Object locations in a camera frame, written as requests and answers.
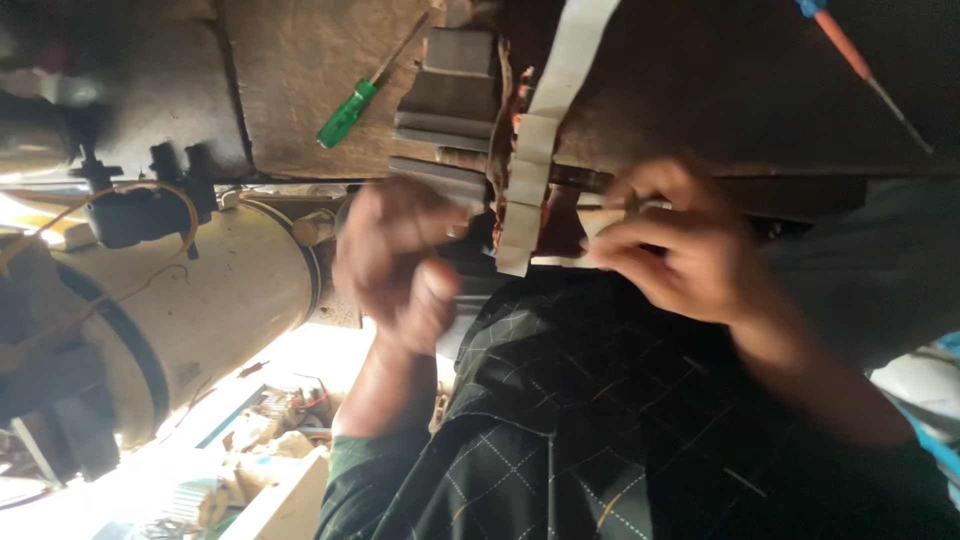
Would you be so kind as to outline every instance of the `white tape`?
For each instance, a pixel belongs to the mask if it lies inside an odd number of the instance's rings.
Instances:
[[[607,22],[620,0],[567,0],[533,101],[520,115],[510,166],[499,272],[525,276],[540,237],[540,205],[550,177],[557,130],[593,65]]]

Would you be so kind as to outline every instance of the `green screwdriver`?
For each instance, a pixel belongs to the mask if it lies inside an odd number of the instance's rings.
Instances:
[[[350,131],[350,128],[352,128],[353,124],[357,121],[357,116],[367,108],[367,105],[373,100],[373,96],[376,95],[376,82],[380,79],[380,76],[383,75],[387,67],[396,60],[396,56],[400,54],[403,47],[414,38],[428,17],[429,13],[424,12],[423,15],[417,19],[417,24],[414,25],[410,34],[407,34],[407,37],[390,53],[390,56],[387,57],[383,65],[376,70],[376,73],[373,74],[369,81],[363,78],[357,81],[350,97],[347,98],[343,105],[337,108],[333,116],[330,116],[330,119],[327,120],[324,126],[317,132],[317,142],[319,142],[321,146],[324,148],[333,148],[340,142],[340,139],[344,138],[344,135]]]

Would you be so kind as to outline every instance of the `green sleeve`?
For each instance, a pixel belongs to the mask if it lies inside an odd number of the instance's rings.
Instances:
[[[372,537],[429,440],[426,429],[376,438],[334,437],[314,540]]]

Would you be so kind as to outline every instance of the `red wire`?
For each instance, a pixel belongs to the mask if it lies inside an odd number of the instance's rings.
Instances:
[[[306,405],[298,405],[297,402],[293,402],[293,404],[294,404],[294,407],[296,407],[296,408],[308,408],[308,407],[311,407],[311,406],[313,406],[313,405],[318,404],[319,402],[321,402],[321,401],[323,401],[323,400],[325,400],[325,399],[326,399],[326,390],[324,390],[324,394],[323,394],[321,397],[317,398],[316,400],[314,400],[314,401],[312,401],[312,402],[310,402],[310,403],[308,403],[308,404],[306,404]]]

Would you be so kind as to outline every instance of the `green screwdriver handle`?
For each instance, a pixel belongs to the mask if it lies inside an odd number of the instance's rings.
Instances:
[[[324,148],[333,148],[340,139],[350,131],[357,116],[367,108],[373,96],[376,95],[376,86],[366,79],[357,81],[353,93],[337,108],[324,126],[317,132],[317,142]]]

